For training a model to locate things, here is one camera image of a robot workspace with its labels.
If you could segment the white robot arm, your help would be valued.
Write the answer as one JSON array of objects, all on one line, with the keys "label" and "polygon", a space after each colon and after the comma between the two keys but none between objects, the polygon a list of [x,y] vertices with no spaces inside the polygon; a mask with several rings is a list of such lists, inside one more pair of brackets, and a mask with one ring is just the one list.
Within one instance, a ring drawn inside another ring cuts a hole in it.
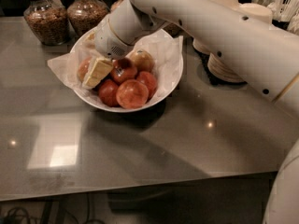
[{"label": "white robot arm", "polygon": [[172,22],[264,98],[299,118],[299,36],[210,0],[124,0],[95,29],[95,48],[121,59]]}]

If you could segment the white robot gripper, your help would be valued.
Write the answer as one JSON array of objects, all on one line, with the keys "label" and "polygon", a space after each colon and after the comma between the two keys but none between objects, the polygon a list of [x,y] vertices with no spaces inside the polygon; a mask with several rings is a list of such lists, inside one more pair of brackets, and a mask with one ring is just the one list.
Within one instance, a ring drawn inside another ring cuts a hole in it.
[{"label": "white robot gripper", "polygon": [[100,21],[95,31],[87,35],[86,41],[94,41],[95,49],[101,55],[109,58],[92,57],[82,86],[85,89],[93,89],[112,71],[113,65],[110,59],[122,59],[134,47],[126,45],[115,35],[110,27],[108,15]]}]

